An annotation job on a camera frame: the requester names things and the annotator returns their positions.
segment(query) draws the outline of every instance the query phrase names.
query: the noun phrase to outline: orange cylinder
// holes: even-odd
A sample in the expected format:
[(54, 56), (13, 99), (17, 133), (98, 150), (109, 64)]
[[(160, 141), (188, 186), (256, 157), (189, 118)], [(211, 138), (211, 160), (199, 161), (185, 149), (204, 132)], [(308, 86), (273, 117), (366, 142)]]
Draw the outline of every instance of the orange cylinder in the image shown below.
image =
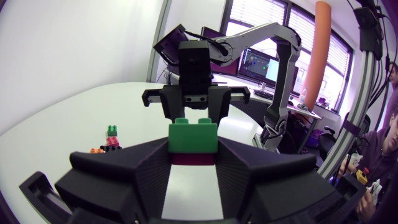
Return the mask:
[(303, 89), (307, 87), (304, 104), (312, 110), (317, 101), (328, 60), (331, 35), (331, 8), (322, 1), (315, 3), (315, 33), (311, 51), (310, 65), (304, 80)]

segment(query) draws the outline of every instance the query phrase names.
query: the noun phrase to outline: computer screen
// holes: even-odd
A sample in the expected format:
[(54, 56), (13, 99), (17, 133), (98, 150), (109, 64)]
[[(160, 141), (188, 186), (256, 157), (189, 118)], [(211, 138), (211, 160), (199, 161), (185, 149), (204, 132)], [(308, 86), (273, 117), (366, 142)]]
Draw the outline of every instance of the computer screen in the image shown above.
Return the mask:
[[(204, 36), (204, 37), (211, 38), (211, 39), (212, 38), (216, 38), (216, 37), (224, 37), (225, 36), (222, 33), (217, 32), (217, 31), (215, 31), (213, 29), (210, 29), (208, 27), (202, 27), (201, 28), (201, 35)], [(210, 69), (211, 69), (211, 72), (213, 74), (222, 74), (222, 75), (233, 75), (233, 76), (236, 76), (236, 74), (238, 72), (239, 61), (240, 61), (240, 58), (237, 58), (231, 64), (229, 64), (227, 66), (224, 66), (224, 67), (211, 63), (210, 64)]]
[[(275, 86), (278, 77), (278, 67), (279, 59), (248, 48), (243, 52), (238, 76), (257, 83), (265, 82), (270, 86)], [(294, 89), (298, 71), (299, 68), (295, 67), (290, 92)]]

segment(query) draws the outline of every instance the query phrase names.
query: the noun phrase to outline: keyboard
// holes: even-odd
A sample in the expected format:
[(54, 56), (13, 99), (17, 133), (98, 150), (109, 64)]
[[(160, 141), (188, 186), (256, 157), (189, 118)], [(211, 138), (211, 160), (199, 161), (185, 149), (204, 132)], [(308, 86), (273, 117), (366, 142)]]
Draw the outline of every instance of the keyboard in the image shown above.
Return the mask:
[(268, 100), (274, 100), (274, 95), (263, 90), (254, 90), (254, 94)]

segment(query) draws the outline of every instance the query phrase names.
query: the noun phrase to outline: green lego brick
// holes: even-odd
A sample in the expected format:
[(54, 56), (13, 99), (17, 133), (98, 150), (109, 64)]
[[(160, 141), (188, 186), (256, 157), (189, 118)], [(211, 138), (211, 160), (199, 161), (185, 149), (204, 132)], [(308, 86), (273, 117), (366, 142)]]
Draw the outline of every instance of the green lego brick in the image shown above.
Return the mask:
[(118, 135), (118, 132), (117, 132), (116, 125), (114, 125), (114, 126), (109, 125), (108, 126), (108, 136), (117, 136), (117, 135)]
[(189, 124), (186, 118), (177, 118), (169, 125), (169, 152), (216, 153), (218, 149), (217, 124), (210, 118), (201, 118), (198, 124)]

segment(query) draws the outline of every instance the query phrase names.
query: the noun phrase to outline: desk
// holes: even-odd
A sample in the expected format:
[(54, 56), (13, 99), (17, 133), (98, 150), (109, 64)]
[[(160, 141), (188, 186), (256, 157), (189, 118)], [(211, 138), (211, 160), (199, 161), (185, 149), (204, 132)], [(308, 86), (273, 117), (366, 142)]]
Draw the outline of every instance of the desk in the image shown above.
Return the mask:
[[(0, 191), (21, 223), (44, 223), (19, 190), (35, 171), (54, 185), (71, 169), (71, 152), (88, 152), (106, 143), (108, 125), (118, 126), (122, 147), (163, 138), (171, 120), (160, 103), (144, 107), (145, 89), (155, 83), (118, 83), (97, 87), (63, 100), (21, 122), (0, 136)], [(207, 116), (207, 110), (185, 109), (190, 123)], [(221, 120), (218, 135), (252, 144), (262, 128), (233, 106)], [(215, 166), (172, 166), (163, 218), (211, 220), (223, 218)]]
[[(255, 100), (255, 101), (259, 101), (259, 102), (263, 102), (266, 104), (271, 104), (272, 101), (269, 99), (265, 99), (263, 97), (257, 96), (254, 94), (254, 90), (255, 89), (260, 89), (260, 87), (258, 87), (257, 84), (253, 83), (253, 82), (249, 82), (246, 80), (243, 80), (241, 78), (238, 77), (230, 77), (230, 76), (224, 76), (224, 75), (214, 75), (214, 79), (213, 82), (219, 82), (218, 85), (226, 85), (226, 86), (247, 86), (250, 90), (250, 100)], [(269, 93), (274, 94), (274, 89), (273, 88), (268, 88), (266, 87), (265, 89), (266, 91), (268, 91)], [(308, 133), (304, 136), (304, 139), (301, 143), (301, 145), (298, 147), (298, 153), (301, 152), (301, 150), (304, 148), (305, 143), (307, 142), (307, 140), (309, 139), (315, 125), (317, 124), (317, 121), (322, 119), (321, 117), (319, 117), (319, 115), (309, 112), (307, 110), (301, 110), (300, 108), (297, 107), (297, 105), (299, 104), (299, 102), (295, 99), (292, 100), (293, 102), (293, 106), (287, 105), (287, 109), (296, 112), (297, 114), (300, 114), (303, 116), (303, 118), (305, 118), (309, 123), (310, 123), (310, 127), (308, 129)], [(305, 116), (308, 116), (309, 118), (312, 118), (312, 121), (309, 121)]]

